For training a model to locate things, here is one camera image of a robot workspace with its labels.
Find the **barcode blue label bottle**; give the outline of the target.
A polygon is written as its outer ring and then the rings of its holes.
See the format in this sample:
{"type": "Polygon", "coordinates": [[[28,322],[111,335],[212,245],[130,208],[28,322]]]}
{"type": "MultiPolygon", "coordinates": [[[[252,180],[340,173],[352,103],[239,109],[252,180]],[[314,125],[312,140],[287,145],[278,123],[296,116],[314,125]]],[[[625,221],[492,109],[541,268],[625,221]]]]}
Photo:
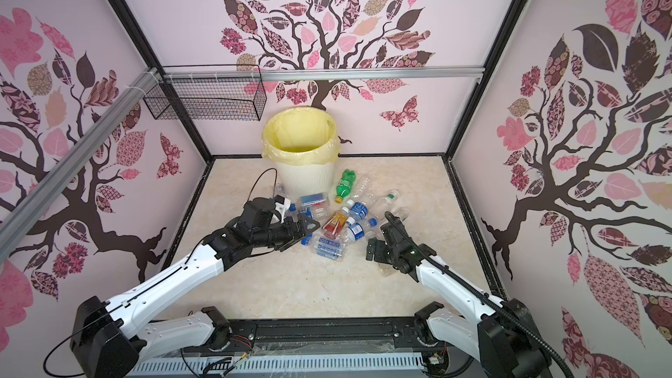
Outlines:
{"type": "Polygon", "coordinates": [[[356,242],[364,238],[365,234],[373,230],[377,225],[377,220],[374,218],[359,221],[353,217],[348,217],[341,232],[345,241],[356,242]]]}

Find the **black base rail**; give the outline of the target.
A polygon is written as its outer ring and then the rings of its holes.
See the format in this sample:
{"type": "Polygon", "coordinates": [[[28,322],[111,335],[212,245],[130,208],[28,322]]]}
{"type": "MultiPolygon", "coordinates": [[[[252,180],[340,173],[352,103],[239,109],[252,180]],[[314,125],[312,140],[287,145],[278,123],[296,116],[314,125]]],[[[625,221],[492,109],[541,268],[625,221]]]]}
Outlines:
{"type": "MultiPolygon", "coordinates": [[[[233,336],[225,348],[205,346],[172,351],[157,358],[180,356],[215,357],[252,355],[340,355],[416,353],[422,355],[425,371],[319,373],[299,377],[484,377],[479,362],[455,346],[439,342],[425,345],[411,317],[304,318],[302,320],[234,320],[233,336]]],[[[231,376],[229,367],[216,377],[231,376]]]]}

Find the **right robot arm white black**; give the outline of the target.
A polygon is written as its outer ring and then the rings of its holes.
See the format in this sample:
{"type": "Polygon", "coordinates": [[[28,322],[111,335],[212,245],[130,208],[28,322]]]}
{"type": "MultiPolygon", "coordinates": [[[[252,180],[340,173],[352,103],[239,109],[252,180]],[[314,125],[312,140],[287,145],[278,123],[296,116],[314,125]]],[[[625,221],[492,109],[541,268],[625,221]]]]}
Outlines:
{"type": "Polygon", "coordinates": [[[370,239],[367,260],[389,265],[435,292],[440,303],[416,314],[420,339],[444,342],[479,362],[488,377],[549,377],[552,357],[530,312],[522,303],[481,290],[450,268],[436,251],[417,244],[402,219],[385,213],[383,238],[370,239]]]}

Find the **clear unlabelled crumpled bottle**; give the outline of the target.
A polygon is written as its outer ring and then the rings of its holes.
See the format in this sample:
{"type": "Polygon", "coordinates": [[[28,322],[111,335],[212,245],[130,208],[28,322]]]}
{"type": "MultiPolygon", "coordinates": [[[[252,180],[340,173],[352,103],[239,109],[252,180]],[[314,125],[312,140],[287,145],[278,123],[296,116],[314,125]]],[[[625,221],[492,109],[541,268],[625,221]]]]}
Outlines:
{"type": "Polygon", "coordinates": [[[371,178],[368,175],[362,175],[358,178],[349,196],[350,200],[358,201],[369,190],[371,178]]]}

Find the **clear bottle green cap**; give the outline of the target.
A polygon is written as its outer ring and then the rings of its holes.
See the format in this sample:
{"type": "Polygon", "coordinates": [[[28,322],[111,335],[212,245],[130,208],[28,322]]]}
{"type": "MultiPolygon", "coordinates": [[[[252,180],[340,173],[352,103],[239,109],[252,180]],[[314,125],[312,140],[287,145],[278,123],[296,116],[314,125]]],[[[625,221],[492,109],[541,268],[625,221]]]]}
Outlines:
{"type": "Polygon", "coordinates": [[[396,272],[394,267],[390,264],[378,264],[378,270],[384,278],[387,276],[389,277],[396,272]]]}
{"type": "Polygon", "coordinates": [[[382,217],[394,206],[399,195],[400,192],[397,189],[391,189],[379,196],[371,208],[371,215],[374,217],[382,217]]]}

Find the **soda water labelled bottle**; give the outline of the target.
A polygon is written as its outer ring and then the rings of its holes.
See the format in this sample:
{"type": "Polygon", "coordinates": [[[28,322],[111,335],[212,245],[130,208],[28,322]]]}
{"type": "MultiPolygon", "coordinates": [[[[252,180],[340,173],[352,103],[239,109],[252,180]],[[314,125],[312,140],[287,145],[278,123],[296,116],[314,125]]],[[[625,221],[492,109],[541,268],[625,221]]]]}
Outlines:
{"type": "Polygon", "coordinates": [[[304,238],[301,241],[301,244],[310,248],[315,255],[333,261],[343,259],[346,253],[346,246],[341,241],[334,241],[325,236],[318,236],[317,234],[304,238]]]}

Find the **aluminium rail back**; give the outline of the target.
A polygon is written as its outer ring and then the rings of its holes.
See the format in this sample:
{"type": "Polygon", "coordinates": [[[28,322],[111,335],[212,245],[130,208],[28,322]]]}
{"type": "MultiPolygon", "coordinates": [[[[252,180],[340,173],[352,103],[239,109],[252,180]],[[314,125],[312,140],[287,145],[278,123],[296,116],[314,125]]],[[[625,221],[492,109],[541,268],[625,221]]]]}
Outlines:
{"type": "Polygon", "coordinates": [[[186,80],[187,82],[200,79],[225,80],[252,80],[259,82],[299,82],[304,81],[331,81],[331,80],[373,80],[373,79],[433,79],[433,78],[476,78],[480,79],[485,73],[482,66],[424,66],[423,68],[347,68],[347,69],[320,69],[320,70],[219,70],[196,71],[186,66],[178,67],[178,71],[169,72],[163,78],[167,82],[186,80]]]}

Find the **green bottle near bin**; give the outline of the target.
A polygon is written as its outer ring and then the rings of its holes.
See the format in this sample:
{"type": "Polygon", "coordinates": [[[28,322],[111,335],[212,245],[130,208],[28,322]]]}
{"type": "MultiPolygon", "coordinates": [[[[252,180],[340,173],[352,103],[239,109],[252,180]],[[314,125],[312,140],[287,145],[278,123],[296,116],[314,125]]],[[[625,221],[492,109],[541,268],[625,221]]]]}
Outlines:
{"type": "Polygon", "coordinates": [[[350,169],[346,169],[341,174],[339,182],[336,185],[336,194],[334,196],[334,201],[336,203],[343,203],[344,199],[351,194],[356,181],[356,172],[350,169]]]}

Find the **bottle blue red label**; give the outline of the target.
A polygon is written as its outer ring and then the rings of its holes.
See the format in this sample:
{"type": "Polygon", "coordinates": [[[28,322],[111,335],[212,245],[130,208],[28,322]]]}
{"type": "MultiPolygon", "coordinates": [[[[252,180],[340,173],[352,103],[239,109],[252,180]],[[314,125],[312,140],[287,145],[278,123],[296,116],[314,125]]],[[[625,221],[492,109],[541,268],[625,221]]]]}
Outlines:
{"type": "Polygon", "coordinates": [[[325,194],[324,192],[318,192],[317,194],[308,194],[301,196],[299,198],[299,209],[307,209],[307,208],[314,208],[314,207],[328,207],[329,206],[329,198],[328,195],[325,194]]]}

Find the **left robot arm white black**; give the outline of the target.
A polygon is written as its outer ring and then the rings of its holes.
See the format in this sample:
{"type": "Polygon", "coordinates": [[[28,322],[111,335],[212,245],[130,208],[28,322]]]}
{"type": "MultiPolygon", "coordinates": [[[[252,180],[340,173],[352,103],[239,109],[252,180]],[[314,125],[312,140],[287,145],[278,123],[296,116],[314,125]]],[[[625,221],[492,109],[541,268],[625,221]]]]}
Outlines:
{"type": "Polygon", "coordinates": [[[91,297],[77,310],[69,347],[87,377],[124,377],[139,362],[182,348],[226,348],[230,322],[213,306],[177,320],[156,316],[206,281],[250,258],[257,248],[285,251],[316,232],[320,223],[279,199],[247,201],[240,216],[199,241],[153,278],[102,301],[91,297]]]}

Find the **clear bottle green cap front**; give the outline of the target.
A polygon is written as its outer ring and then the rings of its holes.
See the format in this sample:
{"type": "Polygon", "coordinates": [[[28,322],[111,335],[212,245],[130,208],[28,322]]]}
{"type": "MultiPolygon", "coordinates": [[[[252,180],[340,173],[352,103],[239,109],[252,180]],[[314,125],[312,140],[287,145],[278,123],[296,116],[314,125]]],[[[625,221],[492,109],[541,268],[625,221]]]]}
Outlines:
{"type": "Polygon", "coordinates": [[[387,276],[389,277],[396,272],[394,267],[390,264],[378,264],[378,270],[384,278],[387,276]]]}

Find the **red yellow label bottle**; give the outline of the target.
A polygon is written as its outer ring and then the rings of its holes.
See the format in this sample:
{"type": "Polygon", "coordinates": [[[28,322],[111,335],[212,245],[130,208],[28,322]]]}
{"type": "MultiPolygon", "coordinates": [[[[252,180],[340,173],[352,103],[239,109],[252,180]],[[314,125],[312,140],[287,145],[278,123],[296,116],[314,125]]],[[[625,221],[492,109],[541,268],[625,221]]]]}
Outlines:
{"type": "Polygon", "coordinates": [[[338,212],[335,212],[322,227],[322,234],[330,240],[336,240],[338,234],[347,223],[348,216],[349,209],[347,207],[341,208],[338,212]]]}

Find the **aluminium rail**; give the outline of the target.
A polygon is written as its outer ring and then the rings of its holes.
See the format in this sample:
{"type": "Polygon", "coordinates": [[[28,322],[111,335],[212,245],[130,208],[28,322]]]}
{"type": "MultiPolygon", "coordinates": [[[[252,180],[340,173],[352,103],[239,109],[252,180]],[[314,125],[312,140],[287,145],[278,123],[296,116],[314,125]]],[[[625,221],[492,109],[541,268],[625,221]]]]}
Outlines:
{"type": "Polygon", "coordinates": [[[161,75],[155,68],[146,68],[110,106],[101,119],[91,127],[47,176],[38,183],[33,192],[5,218],[1,227],[1,259],[10,256],[18,244],[28,235],[40,216],[67,188],[70,181],[93,157],[103,141],[122,122],[132,108],[159,84],[161,75]]]}
{"type": "Polygon", "coordinates": [[[169,72],[163,78],[167,82],[186,80],[187,82],[200,79],[225,80],[252,80],[259,82],[299,82],[304,81],[331,81],[331,80],[373,80],[373,79],[433,79],[433,78],[476,78],[480,79],[485,73],[482,66],[424,66],[423,68],[347,68],[347,69],[320,69],[320,70],[219,70],[196,71],[186,66],[178,67],[178,71],[169,72]]]}

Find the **clear bottle white label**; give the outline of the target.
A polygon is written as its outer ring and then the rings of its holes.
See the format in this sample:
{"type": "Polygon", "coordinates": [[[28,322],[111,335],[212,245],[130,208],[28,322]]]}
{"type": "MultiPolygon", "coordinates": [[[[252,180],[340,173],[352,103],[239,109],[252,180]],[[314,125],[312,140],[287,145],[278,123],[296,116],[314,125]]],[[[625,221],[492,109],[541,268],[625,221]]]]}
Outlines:
{"type": "Polygon", "coordinates": [[[406,219],[408,219],[410,214],[411,214],[411,210],[409,208],[407,208],[407,206],[402,206],[401,208],[397,208],[393,212],[393,215],[395,215],[395,217],[399,218],[402,221],[405,221],[406,219]]]}

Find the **yellow plastic bin liner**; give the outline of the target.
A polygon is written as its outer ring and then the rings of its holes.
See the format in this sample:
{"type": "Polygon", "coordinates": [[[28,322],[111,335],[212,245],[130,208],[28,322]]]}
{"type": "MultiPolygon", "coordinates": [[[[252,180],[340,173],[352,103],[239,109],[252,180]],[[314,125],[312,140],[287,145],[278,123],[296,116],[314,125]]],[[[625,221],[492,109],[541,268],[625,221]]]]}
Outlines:
{"type": "Polygon", "coordinates": [[[324,110],[295,107],[271,117],[262,129],[262,157],[290,166],[335,163],[341,140],[334,118],[324,110]]]}

